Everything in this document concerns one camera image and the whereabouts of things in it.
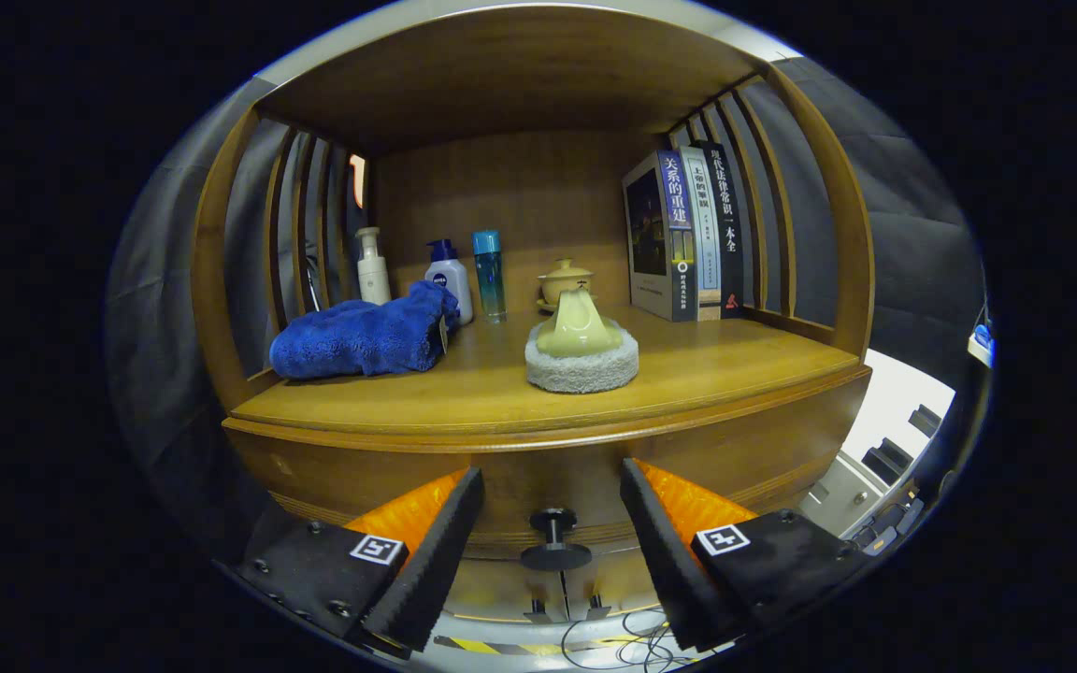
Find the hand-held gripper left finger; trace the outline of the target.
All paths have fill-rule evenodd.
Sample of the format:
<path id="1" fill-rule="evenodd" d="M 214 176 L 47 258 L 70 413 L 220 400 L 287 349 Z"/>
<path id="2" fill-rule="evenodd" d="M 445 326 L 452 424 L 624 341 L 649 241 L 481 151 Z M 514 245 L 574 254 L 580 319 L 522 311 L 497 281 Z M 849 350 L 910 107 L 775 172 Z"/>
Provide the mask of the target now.
<path id="1" fill-rule="evenodd" d="M 346 646 L 423 651 L 484 503 L 482 473 L 457 469 L 345 525 L 274 508 L 237 575 Z"/>

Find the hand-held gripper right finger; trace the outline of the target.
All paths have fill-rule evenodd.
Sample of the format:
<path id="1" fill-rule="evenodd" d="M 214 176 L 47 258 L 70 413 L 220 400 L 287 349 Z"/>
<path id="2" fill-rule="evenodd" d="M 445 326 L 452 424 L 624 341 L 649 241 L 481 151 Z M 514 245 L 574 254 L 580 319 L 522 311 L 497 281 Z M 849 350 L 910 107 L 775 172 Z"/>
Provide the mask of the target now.
<path id="1" fill-rule="evenodd" d="M 802 618 L 876 566 L 793 508 L 757 515 L 625 457 L 620 497 L 677 646 L 705 651 Z"/>

